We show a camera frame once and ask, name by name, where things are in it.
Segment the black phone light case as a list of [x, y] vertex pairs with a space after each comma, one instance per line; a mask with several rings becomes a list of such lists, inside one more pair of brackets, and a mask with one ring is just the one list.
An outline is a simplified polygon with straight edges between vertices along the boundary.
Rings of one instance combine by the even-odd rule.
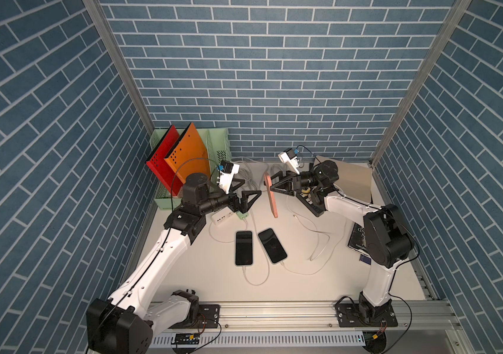
[[288, 257], [273, 229], [261, 231], [258, 237], [272, 264], [277, 264]]

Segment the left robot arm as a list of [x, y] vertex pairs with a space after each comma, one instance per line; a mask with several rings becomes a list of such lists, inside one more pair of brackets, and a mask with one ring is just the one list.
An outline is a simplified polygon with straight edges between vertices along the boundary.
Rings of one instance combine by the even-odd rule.
[[259, 190], [227, 190], [204, 173], [190, 174], [182, 187], [182, 202], [164, 223], [156, 244], [126, 281], [106, 300], [95, 299], [86, 311], [88, 348], [98, 353], [146, 353], [154, 336], [170, 327], [192, 327], [201, 320], [198, 296], [178, 290], [156, 307], [151, 302], [174, 263], [194, 244], [212, 212], [229, 208], [246, 213]]

